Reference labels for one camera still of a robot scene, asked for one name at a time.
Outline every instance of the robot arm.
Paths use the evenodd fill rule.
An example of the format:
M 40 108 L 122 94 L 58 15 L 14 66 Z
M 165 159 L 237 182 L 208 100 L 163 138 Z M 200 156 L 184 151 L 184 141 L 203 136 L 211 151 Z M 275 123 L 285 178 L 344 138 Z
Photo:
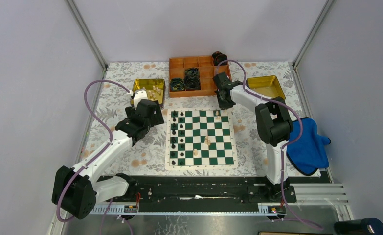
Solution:
M 134 95 L 134 107 L 125 108 L 127 117 L 120 121 L 112 132 L 112 141 L 103 143 L 97 150 L 72 168 L 61 167 L 56 172 L 52 202 L 58 204 L 59 197 L 70 178 L 81 170 L 65 193 L 61 207 L 76 218 L 86 217 L 98 202 L 113 197 L 124 196 L 130 186 L 126 179 L 114 176 L 99 181 L 117 157 L 134 146 L 142 139 L 151 127 L 164 123 L 158 101 L 147 99 L 146 92 L 139 90 Z
M 266 177 L 272 185 L 280 184 L 281 147 L 288 142 L 290 133 L 293 130 L 288 110 L 248 94 L 243 89 L 242 82 L 231 82 L 224 72 L 214 76 L 213 81 L 217 87 L 216 95 L 221 109 L 231 108 L 238 103 L 255 112 L 258 134 L 261 140 L 266 143 L 268 156 Z M 275 100 L 285 102 L 280 97 L 275 98 Z M 284 171 L 283 181 L 287 178 L 288 175 Z

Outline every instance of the blue cloth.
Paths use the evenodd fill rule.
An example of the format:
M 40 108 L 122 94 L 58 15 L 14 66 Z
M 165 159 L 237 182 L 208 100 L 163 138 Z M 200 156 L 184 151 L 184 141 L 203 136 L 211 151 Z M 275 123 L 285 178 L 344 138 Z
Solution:
M 329 167 L 327 153 L 324 145 L 331 143 L 328 137 L 318 135 L 318 127 L 309 117 L 303 118 L 304 127 L 301 138 L 288 145 L 287 156 L 295 168 L 304 175 L 310 176 L 319 168 Z M 299 134 L 299 122 L 293 122 L 293 131 L 289 141 L 294 140 Z

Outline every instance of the gray wall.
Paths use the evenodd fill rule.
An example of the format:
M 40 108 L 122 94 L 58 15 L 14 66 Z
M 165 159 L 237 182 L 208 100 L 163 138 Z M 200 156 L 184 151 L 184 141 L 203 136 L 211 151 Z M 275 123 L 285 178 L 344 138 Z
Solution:
M 101 68 L 65 1 L 0 1 L 0 235 L 45 234 Z
M 299 73 L 354 216 L 383 222 L 383 1 L 338 0 Z
M 108 62 L 168 61 L 217 50 L 292 61 L 325 0 L 76 0 Z

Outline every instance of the chessboard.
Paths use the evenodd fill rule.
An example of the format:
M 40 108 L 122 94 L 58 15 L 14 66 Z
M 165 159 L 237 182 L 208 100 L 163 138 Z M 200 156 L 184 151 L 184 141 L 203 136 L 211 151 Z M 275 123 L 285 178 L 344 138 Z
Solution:
M 168 109 L 167 170 L 237 168 L 232 119 L 227 110 Z

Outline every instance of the floral tablecloth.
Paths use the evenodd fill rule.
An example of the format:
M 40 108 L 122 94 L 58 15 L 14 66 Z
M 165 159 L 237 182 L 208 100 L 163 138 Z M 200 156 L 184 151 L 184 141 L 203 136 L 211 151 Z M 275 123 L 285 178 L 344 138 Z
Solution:
M 296 87 L 290 72 L 288 62 L 241 62 L 248 77 L 276 75 L 286 96 L 286 104 L 294 108 L 301 117 L 302 111 Z M 243 80 L 240 67 L 230 63 L 233 80 Z M 106 73 L 107 80 L 118 82 L 128 89 L 138 78 L 163 78 L 168 89 L 168 62 L 158 63 L 110 63 Z M 119 121 L 126 117 L 125 107 L 130 105 L 129 95 L 112 84 L 102 88 L 96 109 L 97 115 L 114 130 Z M 167 117 L 167 108 L 213 107 L 218 108 L 215 96 L 169 98 L 165 96 L 165 108 L 162 113 Z M 119 156 L 105 171 L 106 175 L 123 172 L 128 175 L 187 175 L 187 176 L 265 176 L 268 167 L 266 146 L 260 140 L 255 114 L 241 105 L 235 105 L 233 112 L 233 128 L 235 132 L 239 166 L 226 170 L 166 170 L 164 166 L 165 124 L 151 128 L 150 132 L 133 148 Z M 97 121 L 91 125 L 87 143 L 81 154 L 81 159 L 87 157 L 97 147 L 109 138 L 108 132 Z M 289 176 L 302 176 L 289 161 L 287 161 Z

